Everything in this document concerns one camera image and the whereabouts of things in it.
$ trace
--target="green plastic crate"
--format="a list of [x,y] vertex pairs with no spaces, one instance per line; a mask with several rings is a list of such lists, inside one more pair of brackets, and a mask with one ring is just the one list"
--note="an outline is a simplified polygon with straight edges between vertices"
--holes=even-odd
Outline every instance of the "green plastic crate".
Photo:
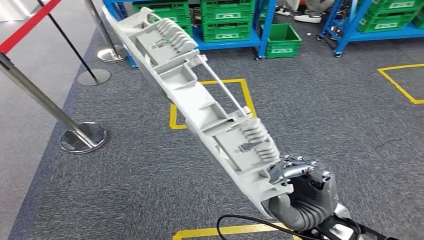
[[412,20],[412,22],[417,29],[424,29],[424,7],[416,15],[416,17]]
[[267,17],[267,11],[268,11],[268,6],[264,6],[262,12],[259,15],[259,21],[265,21],[265,18]]
[[254,0],[201,0],[201,20],[205,24],[252,21]]
[[361,33],[394,31],[403,29],[415,16],[416,11],[365,14],[359,21],[357,29]]
[[290,23],[272,24],[268,37],[265,58],[296,57],[302,39]]
[[228,42],[248,40],[252,28],[252,21],[202,24],[203,41]]
[[188,33],[188,35],[190,35],[190,37],[193,37],[193,27],[192,25],[186,25],[186,26],[181,26],[180,27],[186,32]]
[[[357,9],[364,0],[358,1]],[[417,11],[424,4],[424,0],[373,0],[368,8],[368,15],[391,14]]]
[[161,18],[168,18],[179,25],[191,25],[189,3],[187,1],[136,1],[132,4],[135,12],[139,12],[142,7],[149,8]]

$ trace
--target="yellow floor marking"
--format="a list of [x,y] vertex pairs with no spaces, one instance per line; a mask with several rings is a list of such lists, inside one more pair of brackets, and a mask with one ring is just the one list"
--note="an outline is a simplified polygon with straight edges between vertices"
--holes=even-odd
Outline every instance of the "yellow floor marking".
[[[279,227],[288,229],[281,222],[273,223]],[[250,233],[259,233],[259,232],[271,232],[278,231],[273,227],[270,227],[265,224],[250,224],[250,225],[239,225],[239,226],[223,226],[220,228],[222,235],[230,234],[250,234]],[[202,229],[190,229],[190,230],[181,230],[176,232],[172,237],[172,240],[182,240],[188,238],[199,238],[199,237],[211,237],[218,236],[217,229],[215,227],[211,228],[202,228]],[[293,236],[293,240],[301,240],[297,236]]]
[[[232,83],[240,83],[241,85],[241,91],[244,96],[244,100],[246,101],[246,105],[249,107],[252,116],[256,118],[256,111],[255,107],[253,105],[251,93],[249,92],[248,83],[246,82],[246,79],[244,78],[238,78],[238,79],[225,79],[222,80],[225,84],[232,84]],[[210,85],[210,84],[217,84],[218,82],[216,80],[212,81],[200,81],[199,83],[203,85]],[[170,113],[169,113],[169,127],[171,129],[186,129],[187,126],[185,124],[177,124],[177,106],[175,104],[171,103],[170,105]]]
[[389,66],[377,69],[391,84],[393,84],[406,98],[408,98],[413,104],[424,104],[424,99],[415,99],[411,96],[403,87],[401,87],[393,78],[391,78],[385,71],[396,70],[396,69],[406,69],[406,68],[416,68],[424,67],[424,63],[419,64],[410,64],[410,65],[400,65],[400,66]]

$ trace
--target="blue metal shelf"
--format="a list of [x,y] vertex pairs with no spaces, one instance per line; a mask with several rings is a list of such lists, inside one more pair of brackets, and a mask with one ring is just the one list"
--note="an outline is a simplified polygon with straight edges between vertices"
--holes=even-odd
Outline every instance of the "blue metal shelf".
[[[336,0],[334,6],[328,16],[328,19],[322,28],[319,36],[325,38],[326,34],[335,37],[337,46],[334,54],[341,55],[349,42],[373,41],[373,40],[390,40],[390,39],[409,39],[409,38],[424,38],[424,29],[418,29],[411,22],[401,30],[394,31],[377,31],[362,33],[357,30],[357,26],[368,10],[372,0],[364,0],[361,7],[356,10],[356,1],[352,3],[349,11],[349,18],[345,20],[337,20],[336,13],[339,10],[343,0]],[[338,37],[332,30],[332,26],[337,26],[343,33],[342,37]]]
[[259,38],[256,31],[253,30],[253,28],[250,31],[249,40],[204,42],[203,39],[202,39],[202,28],[201,27],[193,27],[193,39],[197,42],[199,50],[259,47],[262,44],[261,39]]
[[[109,10],[110,14],[117,20],[122,20],[128,17],[127,11],[123,3],[125,2],[137,2],[140,0],[103,0],[105,7]],[[226,41],[226,42],[203,42],[202,30],[200,27],[193,27],[193,39],[199,45],[199,50],[216,50],[216,49],[229,49],[229,48],[247,48],[257,47],[257,56],[259,58],[265,57],[265,51],[267,49],[268,37],[271,31],[271,24],[273,23],[274,7],[268,7],[266,11],[265,21],[263,23],[262,34],[258,35],[255,31],[259,19],[259,15],[264,9],[265,5],[275,6],[277,0],[256,0],[255,11],[253,15],[253,29],[250,33],[249,40],[246,41]],[[136,67],[136,63],[129,57],[129,61],[133,67]]]

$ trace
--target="red barrier tape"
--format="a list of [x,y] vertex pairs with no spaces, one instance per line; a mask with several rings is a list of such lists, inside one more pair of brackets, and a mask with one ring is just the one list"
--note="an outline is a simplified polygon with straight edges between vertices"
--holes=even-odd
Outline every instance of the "red barrier tape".
[[51,0],[43,6],[34,16],[28,19],[18,30],[16,30],[6,41],[0,44],[0,52],[7,54],[18,44],[39,22],[47,16],[61,0]]

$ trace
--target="white plastic panel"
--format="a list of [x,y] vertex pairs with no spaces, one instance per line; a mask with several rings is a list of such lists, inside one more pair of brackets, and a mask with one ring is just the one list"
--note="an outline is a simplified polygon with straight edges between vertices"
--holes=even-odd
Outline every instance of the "white plastic panel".
[[252,117],[246,106],[244,112],[225,112],[197,82],[191,69],[200,64],[197,44],[173,21],[151,24],[152,11],[145,7],[119,22],[106,8],[103,11],[145,78],[177,106],[212,162],[270,218],[262,201],[291,193],[293,187],[269,183],[268,168],[280,160],[280,153],[259,118]]

